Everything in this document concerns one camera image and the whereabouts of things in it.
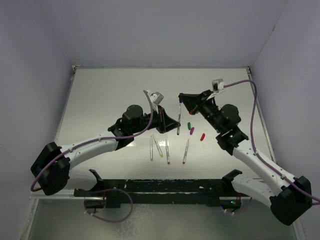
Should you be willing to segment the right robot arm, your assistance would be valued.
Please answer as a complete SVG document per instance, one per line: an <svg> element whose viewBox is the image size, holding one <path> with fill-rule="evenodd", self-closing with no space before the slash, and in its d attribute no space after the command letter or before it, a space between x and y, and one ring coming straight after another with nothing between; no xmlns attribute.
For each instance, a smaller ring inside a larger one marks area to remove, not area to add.
<svg viewBox="0 0 320 240"><path fill-rule="evenodd" d="M210 90L200 94L181 93L178 98L190 115L200 113L217 131L216 140L222 150L242 161L262 179L259 182L234 170L234 175L222 183L226 195L233 196L238 192L258 200L286 226L312 207L310 181L304 176L296 177L287 172L254 148L252 141L238 126L241 118L236 106L226 104L218 107L215 93Z"/></svg>

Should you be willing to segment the red pen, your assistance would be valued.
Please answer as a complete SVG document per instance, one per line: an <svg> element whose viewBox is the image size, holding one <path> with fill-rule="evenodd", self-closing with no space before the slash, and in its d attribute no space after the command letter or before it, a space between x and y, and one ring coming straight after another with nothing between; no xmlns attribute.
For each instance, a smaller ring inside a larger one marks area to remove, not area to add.
<svg viewBox="0 0 320 240"><path fill-rule="evenodd" d="M183 159L182 159L182 164L183 164L183 165L186 163L187 154L188 154L188 149L189 149L189 144L190 144L190 140L188 139L187 142L186 142L186 146L185 146L185 150L184 150L184 154L183 154Z"/></svg>

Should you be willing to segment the green pen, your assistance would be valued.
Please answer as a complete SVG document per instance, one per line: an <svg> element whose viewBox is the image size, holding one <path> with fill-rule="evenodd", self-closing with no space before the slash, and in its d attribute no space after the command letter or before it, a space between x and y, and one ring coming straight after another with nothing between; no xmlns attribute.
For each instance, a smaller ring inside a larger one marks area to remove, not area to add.
<svg viewBox="0 0 320 240"><path fill-rule="evenodd" d="M150 152L150 161L153 161L153 137L152 137L152 135L150 136L150 141L149 141L149 152Z"/></svg>

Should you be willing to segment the yellow pen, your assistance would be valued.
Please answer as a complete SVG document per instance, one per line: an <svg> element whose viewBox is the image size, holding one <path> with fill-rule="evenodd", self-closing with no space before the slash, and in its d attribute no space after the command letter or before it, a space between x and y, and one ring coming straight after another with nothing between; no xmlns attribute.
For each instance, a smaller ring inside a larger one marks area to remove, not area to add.
<svg viewBox="0 0 320 240"><path fill-rule="evenodd" d="M161 147L160 147L160 145L159 145L159 142L158 142L157 138L155 137L155 135L153 135L152 137L153 137L153 140L154 140L154 142L155 142L157 151L158 151L160 157L162 158L164 155L163 155L163 152L162 152Z"/></svg>

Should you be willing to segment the purple pen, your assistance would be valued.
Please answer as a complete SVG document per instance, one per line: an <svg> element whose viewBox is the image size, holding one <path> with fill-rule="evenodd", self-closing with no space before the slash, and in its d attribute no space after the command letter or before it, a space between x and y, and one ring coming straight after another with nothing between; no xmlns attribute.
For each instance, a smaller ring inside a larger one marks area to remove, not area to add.
<svg viewBox="0 0 320 240"><path fill-rule="evenodd" d="M166 150L166 161L167 161L167 164L169 165L171 162L170 162L170 153L169 153L169 142L167 139L165 139L165 150Z"/></svg>

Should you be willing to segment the blue pen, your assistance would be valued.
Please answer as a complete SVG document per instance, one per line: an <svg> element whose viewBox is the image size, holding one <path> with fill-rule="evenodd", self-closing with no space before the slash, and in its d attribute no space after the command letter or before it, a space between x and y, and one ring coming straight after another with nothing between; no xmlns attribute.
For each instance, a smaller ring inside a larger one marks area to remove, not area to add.
<svg viewBox="0 0 320 240"><path fill-rule="evenodd" d="M181 111L182 111L182 103L179 103L179 112L178 112L178 123L179 126L177 128L177 135L180 135L180 127L181 127Z"/></svg>

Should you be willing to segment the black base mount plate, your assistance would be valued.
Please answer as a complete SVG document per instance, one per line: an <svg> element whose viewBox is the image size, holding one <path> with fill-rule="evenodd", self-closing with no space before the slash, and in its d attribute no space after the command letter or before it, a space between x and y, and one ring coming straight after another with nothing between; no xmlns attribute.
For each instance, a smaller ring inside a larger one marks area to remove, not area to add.
<svg viewBox="0 0 320 240"><path fill-rule="evenodd" d="M205 205L238 210L242 194L223 179L104 179L88 192L74 191L84 197L89 209L120 208L122 204Z"/></svg>

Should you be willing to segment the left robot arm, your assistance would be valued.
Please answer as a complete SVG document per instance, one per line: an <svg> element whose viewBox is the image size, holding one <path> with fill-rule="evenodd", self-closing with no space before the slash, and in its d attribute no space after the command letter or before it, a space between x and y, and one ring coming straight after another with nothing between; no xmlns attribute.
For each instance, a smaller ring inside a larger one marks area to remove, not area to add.
<svg viewBox="0 0 320 240"><path fill-rule="evenodd" d="M130 105L116 123L106 131L80 143L58 146L50 142L44 146L30 168L40 190L50 196L67 186L71 170L98 155L120 150L134 141L135 136L156 129L160 134L180 127L162 106L149 114L139 105Z"/></svg>

